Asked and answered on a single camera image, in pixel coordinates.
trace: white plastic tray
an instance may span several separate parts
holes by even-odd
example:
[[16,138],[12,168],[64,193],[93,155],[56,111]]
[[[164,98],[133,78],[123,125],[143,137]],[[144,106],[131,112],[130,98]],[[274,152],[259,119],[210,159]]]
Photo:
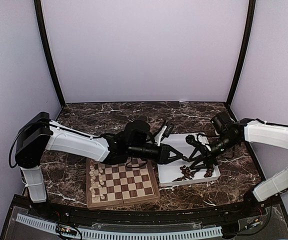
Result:
[[[183,153],[184,156],[189,157],[193,152],[194,147],[186,143],[185,138],[187,135],[194,135],[195,139],[197,138],[197,133],[171,134],[168,138],[164,139],[162,143],[171,145],[173,148]],[[199,136],[198,139],[206,144],[209,143],[208,139],[204,136]],[[183,165],[190,166],[191,164],[192,163],[187,161],[177,160],[167,165],[158,165],[159,186],[170,187],[216,181],[221,175],[218,166],[215,166],[211,177],[204,177],[207,170],[201,169],[195,173],[192,180],[174,181],[177,178],[183,177],[180,167]]]

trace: wooden chessboard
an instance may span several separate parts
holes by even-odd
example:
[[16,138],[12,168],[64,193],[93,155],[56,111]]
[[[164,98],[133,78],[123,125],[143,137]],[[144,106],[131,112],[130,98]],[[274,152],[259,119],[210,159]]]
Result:
[[[106,165],[91,159],[86,161],[86,198],[88,209],[103,209],[131,204],[156,201],[160,198],[158,183],[154,176],[153,168],[148,163],[140,168],[143,161],[133,159],[127,168],[125,163]],[[91,183],[91,165],[94,166],[94,184]],[[99,189],[99,168],[103,170],[101,180],[104,182]],[[95,190],[92,197],[90,187]]]

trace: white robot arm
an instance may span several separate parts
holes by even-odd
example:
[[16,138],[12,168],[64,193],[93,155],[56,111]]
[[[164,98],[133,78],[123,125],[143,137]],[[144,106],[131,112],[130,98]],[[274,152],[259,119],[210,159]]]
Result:
[[[233,121],[226,112],[217,114],[211,122],[218,134],[218,139],[209,144],[203,145],[194,140],[191,136],[186,138],[186,142],[195,147],[195,151],[200,151],[201,155],[188,158],[193,162],[190,168],[197,170],[210,168],[217,165],[216,157],[225,150],[239,144],[240,142],[262,143],[276,146],[288,150],[288,125],[267,123],[259,119],[244,118],[240,121]],[[275,174],[244,195],[245,205],[255,205],[263,202],[269,197],[288,190],[288,166],[281,172]]]
[[117,134],[104,133],[93,136],[50,120],[40,112],[19,130],[9,154],[11,168],[12,150],[16,145],[15,161],[25,178],[26,187],[34,203],[47,201],[40,161],[44,150],[61,151],[84,156],[103,164],[126,163],[129,157],[150,159],[157,164],[168,164],[183,158],[183,154],[168,144],[167,138],[174,125],[164,122],[159,131],[150,132],[150,125],[141,120],[129,122]]

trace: purple wall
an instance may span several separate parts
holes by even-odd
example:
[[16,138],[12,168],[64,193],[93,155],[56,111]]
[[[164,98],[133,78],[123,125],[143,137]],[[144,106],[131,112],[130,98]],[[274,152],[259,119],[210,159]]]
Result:
[[0,233],[14,193],[24,185],[8,154],[17,131],[40,111],[54,118],[60,104],[52,84],[34,1],[0,0]]
[[[257,1],[232,110],[241,118],[288,124],[288,1]],[[288,151],[252,145],[267,178],[288,166]],[[288,192],[282,195],[288,213]]]
[[43,1],[65,100],[225,101],[248,0]]

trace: brown marble surface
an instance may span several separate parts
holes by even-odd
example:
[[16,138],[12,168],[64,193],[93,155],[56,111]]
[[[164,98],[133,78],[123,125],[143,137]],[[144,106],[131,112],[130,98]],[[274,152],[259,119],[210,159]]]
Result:
[[[99,135],[117,133],[136,119],[147,121],[154,132],[167,119],[175,124],[173,134],[213,134],[210,119],[225,110],[223,103],[214,102],[72,103],[64,107],[57,121],[66,127]],[[221,176],[217,181],[160,188],[160,200],[156,202],[108,209],[169,211],[240,202],[243,194],[261,180],[243,144],[236,146],[234,158],[225,158],[231,155],[232,151],[228,151],[218,158]],[[51,202],[86,208],[85,160],[77,155],[45,151],[41,165]]]

